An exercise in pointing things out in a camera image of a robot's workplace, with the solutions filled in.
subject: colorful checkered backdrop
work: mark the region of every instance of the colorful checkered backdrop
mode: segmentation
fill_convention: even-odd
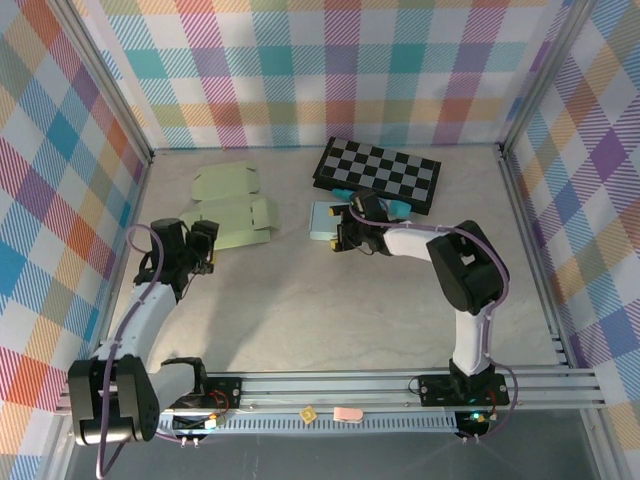
[[[493,143],[562,0],[76,5],[152,143],[192,148]]]
[[[640,478],[640,6],[600,0],[518,142],[564,324]]]
[[[0,479],[33,478],[143,162],[45,0],[0,5]]]

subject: marble surface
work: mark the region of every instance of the marble surface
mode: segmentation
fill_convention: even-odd
[[[507,194],[490,147],[400,149],[442,162],[428,217],[475,220],[511,272],[511,293],[496,314],[492,352],[512,365],[552,365],[553,351]],[[280,209],[282,228],[267,244],[218,253],[214,275],[196,278],[165,321],[149,368],[174,356],[200,356],[209,371],[344,370],[446,366],[454,348],[454,312],[427,262],[333,253],[309,239],[312,187],[321,148],[160,154],[150,172],[139,221],[178,216],[193,203],[202,165],[251,160],[260,193]],[[148,247],[146,235],[136,243]],[[116,305],[130,298],[140,256],[128,260]]]

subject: black and white chessboard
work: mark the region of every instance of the black and white chessboard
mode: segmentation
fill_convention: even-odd
[[[381,198],[401,200],[427,215],[433,201],[440,162],[415,155],[331,138],[313,178],[325,190],[370,188]]]

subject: yellow object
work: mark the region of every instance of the yellow object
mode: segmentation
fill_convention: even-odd
[[[302,417],[302,421],[305,423],[305,425],[309,425],[316,418],[318,418],[318,414],[316,413],[316,411],[313,409],[311,405],[301,410],[300,416]]]

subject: purple cable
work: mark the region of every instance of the purple cable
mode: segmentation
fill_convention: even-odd
[[[141,224],[131,225],[127,229],[127,232],[125,234],[127,244],[131,247],[132,250],[135,250],[136,252],[146,253],[144,250],[136,247],[133,244],[131,235],[136,229],[142,229],[149,232],[149,235],[151,235],[151,238],[156,243],[158,247],[158,266],[147,288],[144,289],[144,291],[142,292],[142,295],[140,295],[140,298],[138,298],[136,303],[134,303],[133,306],[129,309],[129,311],[127,311],[124,318],[122,319],[122,322],[120,322],[120,325],[116,330],[116,334],[114,335],[113,344],[111,345],[111,349],[109,350],[109,356],[107,357],[107,364],[105,365],[105,370],[104,370],[104,380],[102,382],[102,418],[100,419],[100,444],[98,445],[98,460],[96,462],[96,478],[98,480],[103,480],[107,476],[107,474],[109,473],[109,470],[111,470],[111,467],[113,467],[113,464],[118,458],[118,455],[120,455],[120,452],[122,451],[122,447],[124,447],[124,443],[121,443],[120,445],[118,445],[118,447],[116,448],[116,451],[114,452],[113,456],[109,460],[109,463],[105,467],[104,456],[105,456],[105,450],[107,447],[107,431],[109,429],[109,408],[110,408],[109,386],[111,383],[111,371],[113,370],[113,362],[115,360],[116,353],[118,352],[120,340],[122,340],[122,335],[124,334],[124,329],[127,327],[127,324],[129,323],[129,321],[131,321],[131,318],[136,313],[140,305],[142,305],[145,299],[149,296],[153,287],[155,287],[156,283],[158,283],[158,278],[160,277],[160,273],[162,272],[162,266],[164,264],[164,247],[162,245],[162,241],[160,240],[160,237],[158,237],[156,232],[151,230],[151,228],[147,227],[146,225],[141,225]]]
[[[519,385],[518,385],[518,379],[516,378],[516,374],[513,371],[513,369],[511,369],[511,367],[508,367],[507,365],[503,365],[501,363],[496,362],[493,358],[491,358],[491,355],[489,354],[489,323],[492,320],[494,310],[498,308],[505,301],[505,299],[507,298],[507,295],[509,294],[509,276],[507,275],[507,270],[505,269],[504,265],[500,261],[500,258],[498,257],[498,255],[489,247],[489,245],[484,243],[480,238],[478,238],[472,233],[469,233],[457,227],[443,227],[443,226],[434,227],[431,225],[419,225],[416,223],[373,222],[371,220],[367,220],[366,218],[361,217],[358,214],[358,212],[356,212],[356,210],[353,208],[352,205],[349,206],[349,212],[351,213],[353,218],[355,218],[357,221],[359,221],[360,223],[364,223],[365,225],[369,225],[371,227],[406,228],[408,230],[422,230],[425,232],[457,233],[462,237],[468,238],[473,243],[475,243],[478,247],[480,247],[480,249],[494,263],[494,265],[498,269],[498,272],[500,273],[500,277],[502,278],[502,284],[504,285],[504,288],[502,289],[502,295],[500,295],[500,298],[498,298],[498,300],[496,300],[494,303],[489,305],[489,308],[487,308],[487,311],[485,313],[484,325],[482,328],[482,353],[489,359],[489,362],[491,364],[493,364],[497,368],[502,368],[503,370],[506,370],[507,372],[509,372],[509,375],[513,379],[513,398],[511,399],[511,405],[509,407],[509,410],[507,411],[507,415],[504,418],[504,420],[500,422],[500,424],[496,428],[494,428],[489,433],[484,435],[483,438],[485,439],[489,438],[495,435],[496,433],[500,432],[502,429],[504,429],[505,425],[513,415],[513,411],[516,408],[516,405],[518,403]]]

